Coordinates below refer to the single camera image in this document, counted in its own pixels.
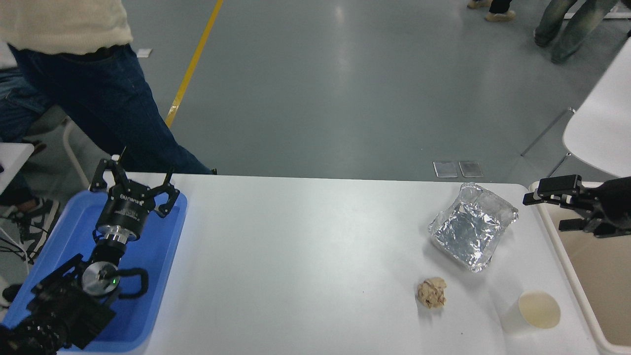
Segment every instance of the white tray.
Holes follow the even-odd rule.
[[[583,182],[588,188],[600,184]],[[530,191],[538,185],[532,184]],[[601,352],[631,354],[631,237],[559,232],[559,220],[578,214],[549,203],[537,208]]]

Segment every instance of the black and white sneaker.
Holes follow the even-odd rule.
[[[15,212],[9,216],[18,225],[20,242],[33,262],[48,240],[52,228],[57,223],[59,201],[37,198],[37,207],[29,212]]]

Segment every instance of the white paper cup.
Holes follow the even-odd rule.
[[[561,319],[557,301],[543,291],[526,291],[500,318],[502,329],[522,335],[556,327]]]

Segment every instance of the gray floor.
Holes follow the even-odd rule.
[[[627,20],[605,21],[565,65],[536,47],[547,0],[514,1],[517,19],[489,23],[466,0],[226,1],[172,131],[220,174],[477,181],[529,185],[565,153],[569,117],[519,153],[566,107],[580,107],[623,45]],[[125,3],[134,48],[166,116],[214,1]],[[34,190],[80,191],[61,130],[24,171]],[[93,171],[103,156],[71,136]],[[439,179],[432,161],[475,160],[478,179]],[[609,175],[570,158],[557,172]],[[6,271],[9,281],[23,275]]]

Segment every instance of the pant leg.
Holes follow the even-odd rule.
[[[510,8],[512,0],[493,0],[491,7],[488,9],[490,13],[505,13]]]
[[[113,47],[107,57],[11,50],[27,80],[50,95],[97,145],[108,153],[126,147],[126,170],[174,167],[176,172],[210,174],[175,141],[129,45]]]
[[[17,68],[0,71],[0,142],[19,143],[51,104],[26,83]],[[18,205],[33,198],[33,191],[18,172],[0,194],[0,205]]]
[[[552,61],[562,63],[578,51],[587,36],[603,21],[617,0],[587,0],[570,19],[552,48]]]
[[[18,143],[52,101],[36,91],[18,68],[0,70],[0,137]]]
[[[577,0],[551,0],[543,12],[539,26],[534,30],[534,41],[545,47],[559,33],[563,17]]]

